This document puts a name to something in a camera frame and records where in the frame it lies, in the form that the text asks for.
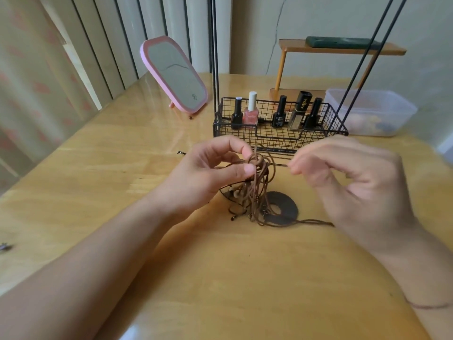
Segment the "person's left hand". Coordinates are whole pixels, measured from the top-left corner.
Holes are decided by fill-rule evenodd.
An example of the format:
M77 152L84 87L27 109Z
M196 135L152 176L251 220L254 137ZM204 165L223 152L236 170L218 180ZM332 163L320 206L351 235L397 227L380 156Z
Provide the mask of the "person's left hand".
M243 181L255 173L253 164L215 168L221 162L237 162L253 154L252 148L235 136L215 137L198 143L187 153L169 177L154 189L153 202L166 212L178 214L179 221L207 204L224 186Z

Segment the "plastic container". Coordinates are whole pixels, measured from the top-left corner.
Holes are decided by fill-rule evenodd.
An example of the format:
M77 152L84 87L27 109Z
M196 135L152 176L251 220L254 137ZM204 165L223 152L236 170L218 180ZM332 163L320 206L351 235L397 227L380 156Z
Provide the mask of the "plastic container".
M329 89L324 102L336 111L346 92ZM356 90L346 97L338 117L343 120ZM393 91L360 91L344 125L349 134L363 136L393 136L417 112L417 107Z

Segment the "floral curtain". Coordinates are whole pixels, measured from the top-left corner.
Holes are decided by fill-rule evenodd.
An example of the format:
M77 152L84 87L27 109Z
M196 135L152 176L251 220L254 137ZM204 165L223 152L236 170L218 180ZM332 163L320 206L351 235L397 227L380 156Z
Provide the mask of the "floral curtain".
M0 0L0 194L96 114L39 0Z

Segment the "wire basket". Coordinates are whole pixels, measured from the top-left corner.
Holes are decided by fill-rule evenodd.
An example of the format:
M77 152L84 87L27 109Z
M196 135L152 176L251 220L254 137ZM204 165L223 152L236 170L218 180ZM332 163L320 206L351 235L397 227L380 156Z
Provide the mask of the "wire basket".
M242 99L242 111L248 107L248 99ZM304 130L301 125L298 131L288 129L288 120L294 109L295 102L287 102L285 106L286 118L283 127L271 126L272 116L277 111L278 102L257 100L256 107L259 110L258 125L242 124L238 130L231 128L231 116L234 113L235 98L223 97L219 109L214 116L212 125L214 137L234 135L246 141L250 145L262 144L268 151L280 153L295 153L300 147L321 138L341 134L348 135L343 122L338 118L330 104L322 103L318 115L319 122L314 129Z

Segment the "white bottle cap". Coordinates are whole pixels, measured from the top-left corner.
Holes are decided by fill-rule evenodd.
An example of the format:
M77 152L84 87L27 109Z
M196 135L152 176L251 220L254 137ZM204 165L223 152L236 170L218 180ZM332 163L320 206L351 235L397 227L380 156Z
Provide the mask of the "white bottle cap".
M256 108L256 92L249 93L249 111L253 111Z

